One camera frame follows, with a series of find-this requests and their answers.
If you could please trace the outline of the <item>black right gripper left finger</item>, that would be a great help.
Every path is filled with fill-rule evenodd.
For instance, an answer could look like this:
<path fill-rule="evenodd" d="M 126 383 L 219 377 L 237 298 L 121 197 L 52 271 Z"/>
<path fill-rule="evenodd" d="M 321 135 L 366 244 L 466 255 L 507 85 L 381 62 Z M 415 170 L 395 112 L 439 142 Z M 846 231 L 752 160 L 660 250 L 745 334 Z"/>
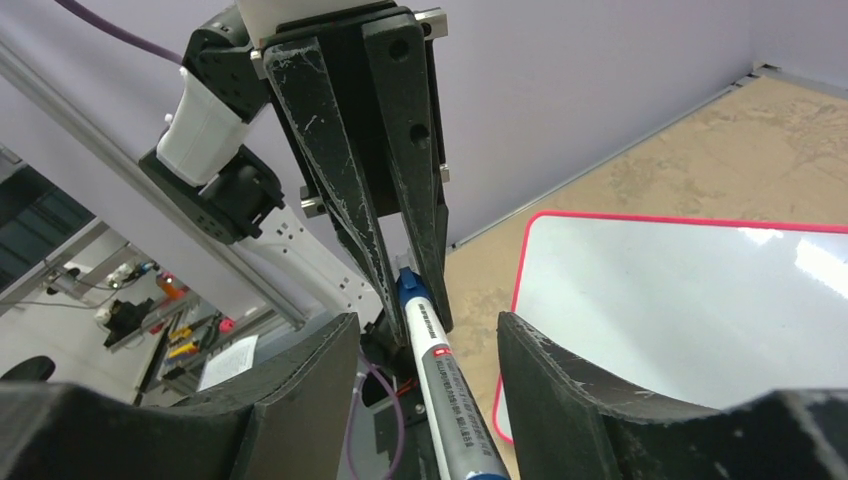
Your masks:
<path fill-rule="evenodd" d="M 75 384 L 3 382 L 5 479 L 333 479 L 359 323 L 342 314 L 292 348 L 170 407 Z"/>

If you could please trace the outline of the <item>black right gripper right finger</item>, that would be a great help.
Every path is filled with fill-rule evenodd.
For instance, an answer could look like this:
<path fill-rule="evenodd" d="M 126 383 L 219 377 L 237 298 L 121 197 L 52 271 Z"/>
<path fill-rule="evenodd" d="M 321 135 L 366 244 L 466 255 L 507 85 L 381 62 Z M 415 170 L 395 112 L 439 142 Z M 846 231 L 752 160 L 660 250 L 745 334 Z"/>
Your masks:
<path fill-rule="evenodd" d="M 497 325 L 524 479 L 843 479 L 847 393 L 777 390 L 711 409 L 628 382 L 512 312 Z"/>

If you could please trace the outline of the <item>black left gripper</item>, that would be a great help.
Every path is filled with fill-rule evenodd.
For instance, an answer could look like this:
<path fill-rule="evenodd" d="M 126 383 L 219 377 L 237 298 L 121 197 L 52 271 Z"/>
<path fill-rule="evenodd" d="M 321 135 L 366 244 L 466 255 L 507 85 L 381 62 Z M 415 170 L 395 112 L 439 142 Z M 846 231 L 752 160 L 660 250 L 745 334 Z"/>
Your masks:
<path fill-rule="evenodd" d="M 448 332 L 449 211 L 433 42 L 446 13 L 393 1 L 240 1 L 259 72 L 310 195 L 356 253 L 392 340 L 406 327 L 380 221 L 403 219 L 419 274 Z"/>

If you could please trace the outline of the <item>blue whiteboard marker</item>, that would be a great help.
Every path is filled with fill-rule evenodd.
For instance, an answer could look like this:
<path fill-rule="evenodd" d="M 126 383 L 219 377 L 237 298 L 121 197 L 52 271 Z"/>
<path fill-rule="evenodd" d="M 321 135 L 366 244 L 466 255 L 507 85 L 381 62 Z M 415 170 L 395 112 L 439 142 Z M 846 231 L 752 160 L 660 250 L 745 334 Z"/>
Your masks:
<path fill-rule="evenodd" d="M 442 479 L 507 479 L 508 470 L 421 277 L 399 272 L 398 298 Z"/>

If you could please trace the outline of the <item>red framed whiteboard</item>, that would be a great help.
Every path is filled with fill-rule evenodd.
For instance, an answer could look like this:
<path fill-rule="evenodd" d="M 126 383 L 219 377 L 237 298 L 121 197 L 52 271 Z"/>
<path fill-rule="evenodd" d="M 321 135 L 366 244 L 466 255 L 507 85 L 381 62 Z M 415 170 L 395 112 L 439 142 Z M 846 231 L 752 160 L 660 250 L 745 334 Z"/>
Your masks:
<path fill-rule="evenodd" d="M 642 395 L 847 397 L 843 225 L 543 211 L 511 309 Z"/>

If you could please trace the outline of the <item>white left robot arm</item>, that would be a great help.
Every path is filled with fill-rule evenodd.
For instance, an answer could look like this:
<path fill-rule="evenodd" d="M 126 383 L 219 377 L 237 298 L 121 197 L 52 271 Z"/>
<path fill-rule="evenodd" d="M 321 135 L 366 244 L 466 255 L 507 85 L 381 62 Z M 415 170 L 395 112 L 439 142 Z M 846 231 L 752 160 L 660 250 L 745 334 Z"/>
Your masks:
<path fill-rule="evenodd" d="M 388 361 L 412 366 L 437 468 L 465 479 L 444 281 L 448 208 L 433 43 L 446 13 L 393 1 L 239 1 L 191 36 L 184 90 L 142 171 L 200 230 L 297 273 L 330 311 L 355 312 Z M 284 200 L 244 143 L 272 107 L 350 269 Z"/>

